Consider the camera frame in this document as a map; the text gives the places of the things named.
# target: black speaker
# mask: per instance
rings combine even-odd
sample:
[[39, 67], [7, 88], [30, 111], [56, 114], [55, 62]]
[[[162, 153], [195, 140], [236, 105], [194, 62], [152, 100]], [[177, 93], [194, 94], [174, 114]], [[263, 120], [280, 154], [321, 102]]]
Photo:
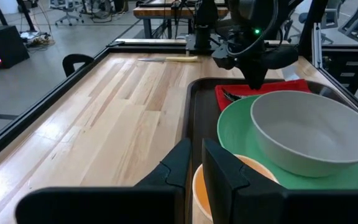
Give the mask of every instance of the black speaker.
[[29, 57], [16, 27], [0, 26], [0, 68], [11, 68]]

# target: desk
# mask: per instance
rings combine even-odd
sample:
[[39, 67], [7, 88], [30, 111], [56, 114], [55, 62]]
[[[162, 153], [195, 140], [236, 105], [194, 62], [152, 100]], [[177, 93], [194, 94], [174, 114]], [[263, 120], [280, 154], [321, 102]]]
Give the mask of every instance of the desk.
[[[148, 4], [171, 4], [174, 0], [154, 0]], [[215, 2], [223, 3], [223, 0], [215, 0]], [[146, 39], [152, 38], [152, 26], [151, 19], [166, 19], [168, 22], [168, 38], [170, 39], [172, 36], [172, 19], [175, 19], [175, 11], [177, 17], [180, 14], [181, 19], [187, 19], [189, 22], [189, 30], [191, 30], [190, 21], [193, 19], [193, 14], [190, 11], [194, 11], [194, 7], [186, 8], [184, 7], [181, 12], [171, 9], [171, 7], [137, 7], [134, 9], [134, 15], [138, 19], [143, 20], [144, 34]], [[226, 7], [218, 7], [218, 15], [219, 18], [223, 18], [227, 15], [229, 10]]]
[[[190, 82], [243, 77], [207, 56], [201, 63], [137, 60], [161, 56], [177, 54], [108, 54], [0, 152], [0, 223], [14, 223], [17, 202], [42, 187], [134, 185], [182, 138]], [[295, 65], [301, 78], [336, 89], [303, 57]], [[283, 77], [269, 70], [267, 78]]]

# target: yellow knife handle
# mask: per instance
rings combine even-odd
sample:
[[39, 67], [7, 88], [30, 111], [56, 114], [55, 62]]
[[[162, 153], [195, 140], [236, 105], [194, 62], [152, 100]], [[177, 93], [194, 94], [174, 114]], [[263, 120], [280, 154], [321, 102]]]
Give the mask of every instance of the yellow knife handle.
[[166, 62], [197, 62], [198, 57], [166, 57]]

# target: black tray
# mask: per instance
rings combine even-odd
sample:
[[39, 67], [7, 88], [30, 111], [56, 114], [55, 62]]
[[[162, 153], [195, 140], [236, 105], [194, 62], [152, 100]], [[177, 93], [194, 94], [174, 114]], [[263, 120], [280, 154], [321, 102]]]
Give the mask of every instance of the black tray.
[[[265, 83], [282, 82], [281, 79], [266, 79]], [[312, 93], [316, 93], [344, 105], [349, 105], [332, 88], [316, 82], [307, 81]], [[203, 138], [219, 142], [216, 125], [221, 111], [216, 101], [216, 85], [244, 85], [245, 79], [236, 78], [200, 78], [189, 84], [186, 97], [185, 119], [183, 121], [184, 138], [190, 138], [193, 150], [191, 153], [191, 176], [201, 164], [201, 145]]]

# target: knife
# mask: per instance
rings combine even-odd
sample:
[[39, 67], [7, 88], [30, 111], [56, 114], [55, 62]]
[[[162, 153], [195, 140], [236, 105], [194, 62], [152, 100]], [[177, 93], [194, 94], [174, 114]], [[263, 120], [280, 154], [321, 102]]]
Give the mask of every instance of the knife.
[[165, 58], [138, 58], [145, 62], [197, 62], [198, 57], [165, 57]]

